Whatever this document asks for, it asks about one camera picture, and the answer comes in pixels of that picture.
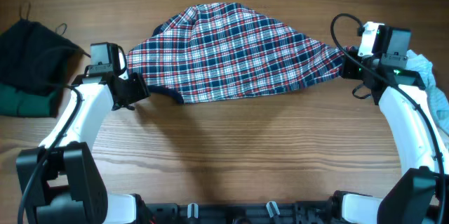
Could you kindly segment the red blue plaid garment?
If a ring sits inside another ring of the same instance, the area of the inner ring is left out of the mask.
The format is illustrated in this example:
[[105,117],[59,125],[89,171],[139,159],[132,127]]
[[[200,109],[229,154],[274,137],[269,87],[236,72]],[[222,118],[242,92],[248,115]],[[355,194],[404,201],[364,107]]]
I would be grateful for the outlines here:
[[344,54],[238,3],[200,4],[127,53],[129,73],[179,104],[297,91],[341,75]]

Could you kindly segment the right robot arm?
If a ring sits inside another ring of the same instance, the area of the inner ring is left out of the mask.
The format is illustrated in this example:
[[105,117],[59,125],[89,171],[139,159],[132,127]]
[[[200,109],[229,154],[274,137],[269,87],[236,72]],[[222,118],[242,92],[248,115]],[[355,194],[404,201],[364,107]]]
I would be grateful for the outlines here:
[[337,191],[328,214],[345,223],[447,223],[448,149],[419,72],[347,57],[342,76],[368,87],[391,129],[402,176],[383,198]]

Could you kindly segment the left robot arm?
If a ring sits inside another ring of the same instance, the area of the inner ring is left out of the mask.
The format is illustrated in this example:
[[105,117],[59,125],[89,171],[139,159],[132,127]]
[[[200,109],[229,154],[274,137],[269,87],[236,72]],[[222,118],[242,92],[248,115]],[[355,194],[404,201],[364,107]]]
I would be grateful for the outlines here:
[[138,223],[138,195],[108,193],[91,154],[106,115],[145,99],[142,76],[81,74],[69,85],[72,99],[41,144],[22,150],[16,169],[22,190],[18,223]]

